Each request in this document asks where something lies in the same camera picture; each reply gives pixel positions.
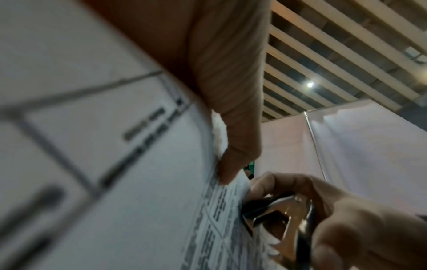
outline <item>hand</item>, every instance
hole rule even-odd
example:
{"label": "hand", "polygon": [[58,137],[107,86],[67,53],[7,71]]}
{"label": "hand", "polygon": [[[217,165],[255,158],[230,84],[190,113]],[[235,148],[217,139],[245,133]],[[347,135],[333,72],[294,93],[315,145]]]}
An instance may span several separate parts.
{"label": "hand", "polygon": [[[286,191],[312,199],[320,223],[312,238],[314,270],[426,270],[427,222],[302,174],[266,173],[254,179],[244,202]],[[266,229],[274,236],[277,224]]]}
{"label": "hand", "polygon": [[85,2],[221,114],[229,142],[218,168],[221,183],[261,154],[270,0]]}

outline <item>metal strip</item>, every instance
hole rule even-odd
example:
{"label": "metal strip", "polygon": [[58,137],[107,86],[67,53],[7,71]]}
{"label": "metal strip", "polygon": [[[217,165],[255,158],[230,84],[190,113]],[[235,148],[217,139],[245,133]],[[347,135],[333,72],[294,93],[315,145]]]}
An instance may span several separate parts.
{"label": "metal strip", "polygon": [[320,170],[322,171],[323,178],[325,179],[325,181],[326,181],[326,182],[330,183],[329,177],[327,177],[327,176],[326,176],[326,175],[327,175],[327,173],[325,173],[326,166],[325,166],[325,163],[323,162],[322,156],[320,155],[319,146],[318,146],[318,144],[317,144],[316,137],[314,136],[313,130],[312,130],[312,128],[311,128],[310,120],[308,119],[308,114],[307,114],[307,112],[304,112],[304,116],[306,117],[306,121],[307,121],[308,129],[310,130],[311,139],[313,140],[314,150],[316,151],[317,160],[319,160]]}

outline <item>ceiling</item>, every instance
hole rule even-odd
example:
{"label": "ceiling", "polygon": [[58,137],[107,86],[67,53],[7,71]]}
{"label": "ceiling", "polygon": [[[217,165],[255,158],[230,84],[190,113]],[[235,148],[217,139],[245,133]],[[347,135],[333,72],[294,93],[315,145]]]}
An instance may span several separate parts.
{"label": "ceiling", "polygon": [[274,0],[262,121],[364,98],[419,104],[426,30],[425,0]]}

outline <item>green object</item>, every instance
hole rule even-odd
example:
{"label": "green object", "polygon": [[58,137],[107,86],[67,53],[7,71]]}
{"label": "green object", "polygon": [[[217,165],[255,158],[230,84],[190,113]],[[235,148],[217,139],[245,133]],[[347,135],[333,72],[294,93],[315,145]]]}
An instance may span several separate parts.
{"label": "green object", "polygon": [[249,163],[249,171],[253,174],[253,175],[255,175],[255,162],[253,161],[253,162],[251,162],[251,163]]}

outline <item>staple remover jaw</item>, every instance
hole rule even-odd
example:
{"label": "staple remover jaw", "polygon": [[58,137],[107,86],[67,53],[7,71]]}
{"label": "staple remover jaw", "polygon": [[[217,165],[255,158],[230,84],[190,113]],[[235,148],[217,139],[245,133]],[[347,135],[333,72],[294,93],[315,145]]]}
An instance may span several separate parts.
{"label": "staple remover jaw", "polygon": [[250,201],[242,206],[241,218],[251,236],[254,228],[266,221],[285,223],[282,239],[271,245],[279,254],[270,255],[270,258],[289,270],[310,269],[311,236],[315,228],[315,209],[311,200],[295,193],[283,193]]}

